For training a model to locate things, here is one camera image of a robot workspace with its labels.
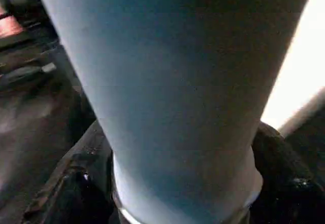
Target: bright light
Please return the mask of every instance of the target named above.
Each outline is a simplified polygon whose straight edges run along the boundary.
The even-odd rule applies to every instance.
[[[309,0],[262,116],[284,135],[316,109],[309,103],[325,92],[324,40],[325,0]],[[306,107],[308,112],[297,114]]]

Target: dark floor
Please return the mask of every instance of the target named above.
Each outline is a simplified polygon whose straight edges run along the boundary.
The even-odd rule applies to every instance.
[[[58,72],[0,91],[0,223],[17,223],[93,118]]]
[[[288,135],[286,141],[325,186],[325,105]]]

